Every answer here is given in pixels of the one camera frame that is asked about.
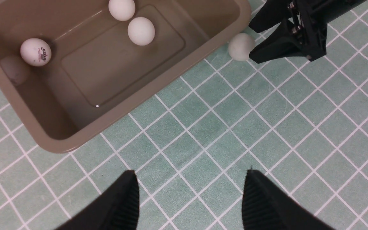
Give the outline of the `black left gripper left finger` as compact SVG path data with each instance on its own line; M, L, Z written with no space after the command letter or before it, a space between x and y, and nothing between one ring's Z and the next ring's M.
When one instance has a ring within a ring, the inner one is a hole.
M139 185L134 170L126 170L98 198L57 230L136 230Z

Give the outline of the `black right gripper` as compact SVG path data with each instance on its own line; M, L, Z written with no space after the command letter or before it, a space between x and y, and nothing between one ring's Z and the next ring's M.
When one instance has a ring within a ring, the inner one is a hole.
M260 33L279 24L249 58L261 64L285 57L315 61L326 55L327 25L364 0L268 0L249 23Z

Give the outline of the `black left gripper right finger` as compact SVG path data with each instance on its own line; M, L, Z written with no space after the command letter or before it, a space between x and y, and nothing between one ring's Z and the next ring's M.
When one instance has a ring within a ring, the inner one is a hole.
M245 230L332 230L262 172L247 170L241 203Z

